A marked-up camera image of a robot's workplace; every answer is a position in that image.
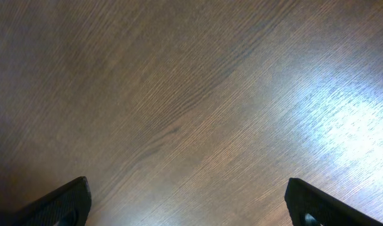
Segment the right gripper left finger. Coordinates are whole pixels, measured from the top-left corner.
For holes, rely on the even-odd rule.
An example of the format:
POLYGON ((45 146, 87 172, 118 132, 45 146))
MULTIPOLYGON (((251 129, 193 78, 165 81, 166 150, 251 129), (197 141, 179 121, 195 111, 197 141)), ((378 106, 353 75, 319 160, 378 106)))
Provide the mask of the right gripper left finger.
POLYGON ((0 225, 84 226, 92 206, 87 178, 80 176, 17 212, 0 210, 0 225))

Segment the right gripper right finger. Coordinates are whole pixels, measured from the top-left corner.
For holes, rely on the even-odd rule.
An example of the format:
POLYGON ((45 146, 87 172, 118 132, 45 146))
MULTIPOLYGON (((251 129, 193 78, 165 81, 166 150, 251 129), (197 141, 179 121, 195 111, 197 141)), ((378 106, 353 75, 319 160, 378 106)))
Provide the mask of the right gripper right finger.
POLYGON ((299 178, 289 179, 284 199, 293 225, 383 226, 299 178))

